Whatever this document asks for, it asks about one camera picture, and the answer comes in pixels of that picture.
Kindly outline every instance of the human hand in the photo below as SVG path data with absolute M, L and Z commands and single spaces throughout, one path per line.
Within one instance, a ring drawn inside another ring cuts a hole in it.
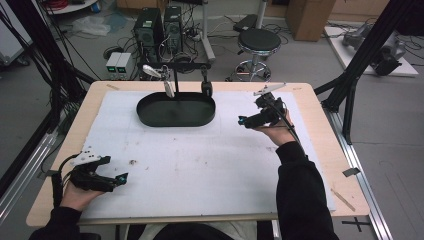
M 104 192 L 83 190 L 75 187 L 75 185 L 69 181 L 66 185 L 65 194 L 63 194 L 61 207 L 69 207 L 82 212 L 85 207 L 96 197 L 102 195 Z
M 288 109 L 286 109 L 286 118 L 290 125 L 293 125 L 290 114 Z M 277 124 L 272 126 L 260 126 L 257 128 L 254 128 L 254 130 L 263 132 L 265 135 L 267 135 L 273 143 L 275 143 L 277 146 L 281 146 L 288 142 L 295 141 L 293 135 L 289 132 L 289 129 L 287 128 L 286 124 L 280 120 Z

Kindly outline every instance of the table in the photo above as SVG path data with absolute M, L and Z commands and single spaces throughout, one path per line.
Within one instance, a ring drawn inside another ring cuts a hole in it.
M 180 91 L 199 91 L 199 82 L 180 82 Z M 264 83 L 247 82 L 214 82 L 214 91 L 251 91 L 255 92 L 264 87 Z M 101 81 L 91 85 L 90 90 L 78 112 L 75 121 L 60 149 L 52 169 L 58 169 L 60 163 L 68 156 L 81 151 L 85 139 L 99 111 L 103 97 L 108 91 L 162 91 L 161 82 L 118 82 Z M 291 92 L 297 102 L 304 124 L 307 128 L 316 154 L 321 161 L 321 167 L 331 188 L 337 210 L 332 216 L 365 216 L 369 207 L 355 177 L 345 177 L 343 171 L 349 169 L 346 158 L 326 119 L 312 87 L 306 83 L 289 83 L 277 91 Z M 67 165 L 64 172 L 71 170 Z M 44 226 L 50 218 L 53 206 L 51 198 L 51 183 L 47 179 L 43 184 L 33 207 L 27 224 L 29 226 Z M 234 215 L 234 216 L 181 216 L 173 218 L 149 217 L 126 219 L 84 219 L 80 224 L 125 224 L 125 223 L 158 223 L 179 221 L 228 221 L 228 220 L 269 220 L 276 219 L 275 214 Z

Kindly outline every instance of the round black stool seat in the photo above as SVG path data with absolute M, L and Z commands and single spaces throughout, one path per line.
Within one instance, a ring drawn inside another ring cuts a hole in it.
M 268 30 L 251 28 L 240 33 L 238 43 L 245 52 L 270 55 L 279 49 L 281 39 L 277 34 Z

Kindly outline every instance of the person's left hand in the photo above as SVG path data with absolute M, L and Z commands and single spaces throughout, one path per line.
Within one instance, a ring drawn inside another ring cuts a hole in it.
M 96 197 L 102 195 L 104 192 L 85 191 L 81 188 L 75 187 L 75 185 L 69 181 L 66 185 L 65 194 L 63 194 L 61 207 L 69 207 L 82 212 L 85 207 Z

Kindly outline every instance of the computer tower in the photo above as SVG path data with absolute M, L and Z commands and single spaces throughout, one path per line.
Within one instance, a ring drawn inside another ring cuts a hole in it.
M 161 62 L 160 45 L 164 41 L 162 17 L 159 8 L 142 8 L 133 28 L 141 58 Z
M 165 30 L 165 45 L 168 53 L 176 54 L 183 51 L 182 18 L 180 6 L 168 6 L 163 17 Z

